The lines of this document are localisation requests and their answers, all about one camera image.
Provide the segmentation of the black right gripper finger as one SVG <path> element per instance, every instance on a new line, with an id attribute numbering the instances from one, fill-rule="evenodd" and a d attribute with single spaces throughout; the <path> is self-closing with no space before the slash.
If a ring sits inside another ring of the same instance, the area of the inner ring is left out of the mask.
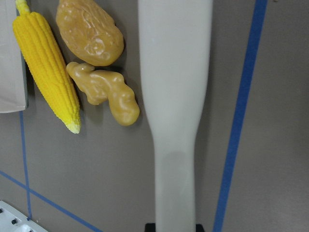
<path id="1" fill-rule="evenodd" d="M 157 230 L 157 224 L 156 223 L 146 223 L 144 226 L 144 231 L 145 232 L 159 232 Z M 171 228 L 169 228 L 168 232 L 182 232 L 182 228 L 178 230 L 178 226 L 173 225 Z M 196 232 L 204 232 L 204 227 L 201 224 L 196 224 L 195 225 L 195 231 Z"/>

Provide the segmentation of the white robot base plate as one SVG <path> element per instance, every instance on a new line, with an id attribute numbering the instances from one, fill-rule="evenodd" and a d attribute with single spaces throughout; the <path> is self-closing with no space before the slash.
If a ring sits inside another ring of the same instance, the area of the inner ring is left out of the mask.
<path id="1" fill-rule="evenodd" d="M 1 232 L 47 232 L 46 229 L 4 201 L 0 202 Z"/>

